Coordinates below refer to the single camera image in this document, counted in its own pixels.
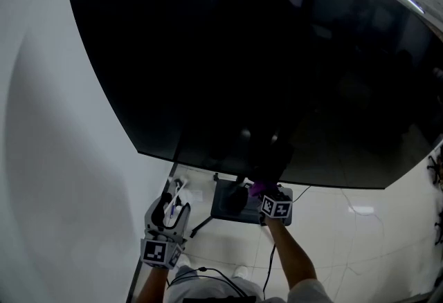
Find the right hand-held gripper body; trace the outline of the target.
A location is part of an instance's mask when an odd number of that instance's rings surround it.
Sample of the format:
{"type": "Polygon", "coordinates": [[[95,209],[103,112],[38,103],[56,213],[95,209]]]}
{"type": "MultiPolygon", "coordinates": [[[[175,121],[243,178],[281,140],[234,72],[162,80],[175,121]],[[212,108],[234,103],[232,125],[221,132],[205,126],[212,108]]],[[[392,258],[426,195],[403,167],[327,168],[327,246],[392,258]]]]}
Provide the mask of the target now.
{"type": "Polygon", "coordinates": [[[284,192],[263,192],[259,195],[259,223],[265,226],[265,219],[277,219],[289,226],[292,221],[293,200],[284,192]]]}

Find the person's left forearm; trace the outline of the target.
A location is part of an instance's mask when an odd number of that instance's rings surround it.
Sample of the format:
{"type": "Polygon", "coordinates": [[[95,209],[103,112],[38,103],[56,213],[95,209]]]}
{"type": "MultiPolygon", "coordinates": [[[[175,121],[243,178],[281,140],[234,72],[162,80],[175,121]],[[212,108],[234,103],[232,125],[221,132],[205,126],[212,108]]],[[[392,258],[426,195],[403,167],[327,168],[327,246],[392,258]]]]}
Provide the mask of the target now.
{"type": "Polygon", "coordinates": [[[136,303],[163,303],[168,274],[166,268],[152,268],[136,303]]]}

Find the purple cloth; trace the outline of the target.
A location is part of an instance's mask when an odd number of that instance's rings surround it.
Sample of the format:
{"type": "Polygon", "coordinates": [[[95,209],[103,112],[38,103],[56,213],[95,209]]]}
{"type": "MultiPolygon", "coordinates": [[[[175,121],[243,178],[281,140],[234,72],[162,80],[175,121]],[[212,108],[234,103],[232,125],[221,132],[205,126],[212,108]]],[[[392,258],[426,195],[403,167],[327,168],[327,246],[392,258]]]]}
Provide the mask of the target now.
{"type": "Polygon", "coordinates": [[[270,182],[254,182],[248,189],[248,195],[250,197],[259,197],[262,193],[272,192],[278,189],[276,183],[270,182]]]}

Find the ceiling light strip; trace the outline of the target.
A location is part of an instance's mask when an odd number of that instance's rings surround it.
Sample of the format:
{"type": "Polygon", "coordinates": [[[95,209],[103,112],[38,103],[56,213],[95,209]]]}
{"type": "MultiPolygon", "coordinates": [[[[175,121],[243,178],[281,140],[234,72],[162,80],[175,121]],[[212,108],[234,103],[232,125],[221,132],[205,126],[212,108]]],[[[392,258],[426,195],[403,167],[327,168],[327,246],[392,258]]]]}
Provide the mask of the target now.
{"type": "Polygon", "coordinates": [[[420,14],[422,14],[422,15],[425,14],[424,9],[417,2],[415,2],[413,0],[404,0],[404,1],[407,2],[411,7],[413,7],[420,14]]]}

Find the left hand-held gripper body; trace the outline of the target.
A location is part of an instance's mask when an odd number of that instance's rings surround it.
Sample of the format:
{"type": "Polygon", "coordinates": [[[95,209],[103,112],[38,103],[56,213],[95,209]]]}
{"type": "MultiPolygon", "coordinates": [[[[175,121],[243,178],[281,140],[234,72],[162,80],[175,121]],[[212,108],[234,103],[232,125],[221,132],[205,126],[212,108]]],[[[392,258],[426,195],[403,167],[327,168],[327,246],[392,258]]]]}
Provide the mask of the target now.
{"type": "Polygon", "coordinates": [[[152,268],[175,268],[187,240],[177,232],[148,228],[141,239],[140,260],[152,268]]]}

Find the large black screen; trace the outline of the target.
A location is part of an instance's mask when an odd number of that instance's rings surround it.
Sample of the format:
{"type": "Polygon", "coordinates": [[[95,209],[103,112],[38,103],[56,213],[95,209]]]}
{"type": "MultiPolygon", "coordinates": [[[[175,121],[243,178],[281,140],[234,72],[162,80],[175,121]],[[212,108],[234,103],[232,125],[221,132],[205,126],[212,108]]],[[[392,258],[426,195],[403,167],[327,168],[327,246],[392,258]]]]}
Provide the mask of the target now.
{"type": "Polygon", "coordinates": [[[140,154],[384,189],[443,143],[443,39],[401,0],[69,0],[140,154]]]}

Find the black screen stand base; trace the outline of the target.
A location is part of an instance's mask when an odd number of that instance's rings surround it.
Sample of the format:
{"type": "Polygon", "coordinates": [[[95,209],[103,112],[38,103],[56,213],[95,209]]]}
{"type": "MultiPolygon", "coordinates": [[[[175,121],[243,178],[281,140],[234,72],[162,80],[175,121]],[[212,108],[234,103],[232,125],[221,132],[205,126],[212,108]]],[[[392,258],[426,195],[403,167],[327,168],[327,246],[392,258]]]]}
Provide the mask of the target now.
{"type": "MultiPolygon", "coordinates": [[[[260,225],[258,212],[259,199],[258,197],[250,197],[248,195],[248,189],[252,183],[241,183],[239,180],[222,180],[218,175],[214,175],[214,180],[215,194],[210,216],[192,229],[190,233],[192,238],[213,219],[260,225]]],[[[292,190],[280,184],[277,185],[278,189],[272,192],[284,192],[293,200],[292,190]]]]}

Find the person's white shirt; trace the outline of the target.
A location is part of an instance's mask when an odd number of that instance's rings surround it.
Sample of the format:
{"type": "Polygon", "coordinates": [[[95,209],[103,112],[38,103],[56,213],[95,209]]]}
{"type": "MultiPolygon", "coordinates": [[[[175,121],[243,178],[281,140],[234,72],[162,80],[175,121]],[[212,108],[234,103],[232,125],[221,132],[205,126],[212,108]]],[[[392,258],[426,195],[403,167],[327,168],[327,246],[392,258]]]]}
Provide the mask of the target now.
{"type": "Polygon", "coordinates": [[[333,301],[317,279],[305,279],[289,291],[287,303],[333,303],[333,301]]]}

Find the person's right forearm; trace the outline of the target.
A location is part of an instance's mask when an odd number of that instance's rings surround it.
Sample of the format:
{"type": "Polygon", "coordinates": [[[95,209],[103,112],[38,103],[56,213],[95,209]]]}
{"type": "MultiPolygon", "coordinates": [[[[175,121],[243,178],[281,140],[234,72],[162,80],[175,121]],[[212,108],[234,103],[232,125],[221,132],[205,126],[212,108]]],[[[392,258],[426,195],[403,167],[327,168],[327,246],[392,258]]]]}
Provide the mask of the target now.
{"type": "Polygon", "coordinates": [[[283,222],[266,217],[265,224],[274,240],[289,289],[306,279],[317,279],[311,259],[291,236],[283,222]]]}

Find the person's light trousers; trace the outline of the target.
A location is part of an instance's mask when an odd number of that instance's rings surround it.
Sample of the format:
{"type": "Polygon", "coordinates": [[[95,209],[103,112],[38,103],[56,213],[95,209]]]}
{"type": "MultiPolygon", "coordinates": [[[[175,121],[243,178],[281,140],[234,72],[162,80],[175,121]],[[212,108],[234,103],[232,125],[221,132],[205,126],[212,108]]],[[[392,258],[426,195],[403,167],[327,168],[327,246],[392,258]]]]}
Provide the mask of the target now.
{"type": "MultiPolygon", "coordinates": [[[[184,267],[175,275],[177,281],[169,287],[166,293],[166,303],[182,303],[184,298],[205,299],[209,297],[224,298],[228,296],[239,297],[238,292],[229,286],[223,277],[199,278],[197,272],[191,267],[184,267]]],[[[256,303],[286,303],[279,297],[270,297],[264,300],[260,287],[247,279],[232,278],[231,281],[238,286],[247,296],[256,296],[256,303]]]]}

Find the black office chair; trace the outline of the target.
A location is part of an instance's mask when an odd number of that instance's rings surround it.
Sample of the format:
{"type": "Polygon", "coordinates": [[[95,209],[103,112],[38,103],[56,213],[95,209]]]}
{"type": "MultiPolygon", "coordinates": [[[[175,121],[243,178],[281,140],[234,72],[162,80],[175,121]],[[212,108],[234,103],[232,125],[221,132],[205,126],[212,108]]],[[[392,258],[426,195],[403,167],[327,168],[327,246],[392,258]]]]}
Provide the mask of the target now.
{"type": "Polygon", "coordinates": [[[443,210],[438,214],[438,222],[435,222],[434,226],[438,229],[435,245],[443,244],[443,210]]]}
{"type": "Polygon", "coordinates": [[[443,191],[443,145],[440,146],[440,152],[436,159],[432,156],[428,156],[428,159],[431,161],[431,164],[426,168],[434,171],[433,184],[438,185],[443,191]]]}

